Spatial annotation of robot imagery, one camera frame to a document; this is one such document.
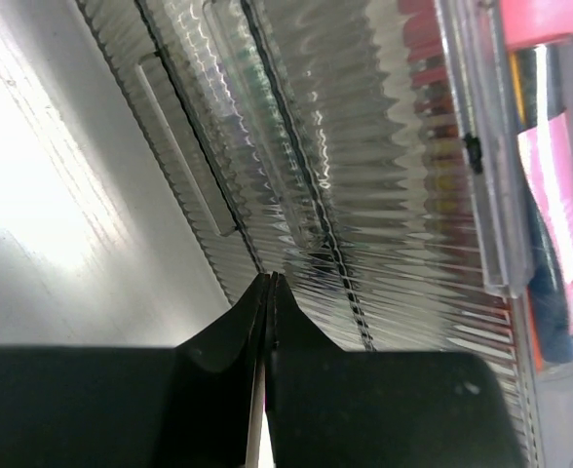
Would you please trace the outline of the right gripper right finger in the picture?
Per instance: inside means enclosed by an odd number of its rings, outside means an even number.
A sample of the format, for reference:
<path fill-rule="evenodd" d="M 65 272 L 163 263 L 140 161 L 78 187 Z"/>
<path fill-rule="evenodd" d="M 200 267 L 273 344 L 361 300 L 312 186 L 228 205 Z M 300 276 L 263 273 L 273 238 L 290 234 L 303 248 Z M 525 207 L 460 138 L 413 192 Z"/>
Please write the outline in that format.
<path fill-rule="evenodd" d="M 501 387 L 467 352 L 336 345 L 274 274 L 266 412 L 279 467 L 521 467 Z"/>

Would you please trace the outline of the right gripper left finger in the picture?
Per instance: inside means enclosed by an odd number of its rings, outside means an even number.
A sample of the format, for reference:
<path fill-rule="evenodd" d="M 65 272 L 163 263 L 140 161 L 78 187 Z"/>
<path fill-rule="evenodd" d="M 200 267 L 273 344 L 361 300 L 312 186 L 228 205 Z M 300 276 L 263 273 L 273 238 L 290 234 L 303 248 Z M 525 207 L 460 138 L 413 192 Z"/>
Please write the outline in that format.
<path fill-rule="evenodd" d="M 250 466 L 268 287 L 176 346 L 0 346 L 0 467 Z"/>

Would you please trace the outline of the clear drawer organizer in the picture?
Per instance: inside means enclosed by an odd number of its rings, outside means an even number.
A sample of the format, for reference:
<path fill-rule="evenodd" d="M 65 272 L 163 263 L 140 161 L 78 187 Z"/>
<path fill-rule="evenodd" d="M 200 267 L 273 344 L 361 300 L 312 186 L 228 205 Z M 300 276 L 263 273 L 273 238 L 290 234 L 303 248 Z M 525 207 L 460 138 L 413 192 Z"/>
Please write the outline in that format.
<path fill-rule="evenodd" d="M 502 2 L 78 9 L 224 295 L 268 276 L 264 343 L 280 274 L 343 350 L 482 358 L 521 467 L 573 467 L 573 362 L 535 368 Z"/>

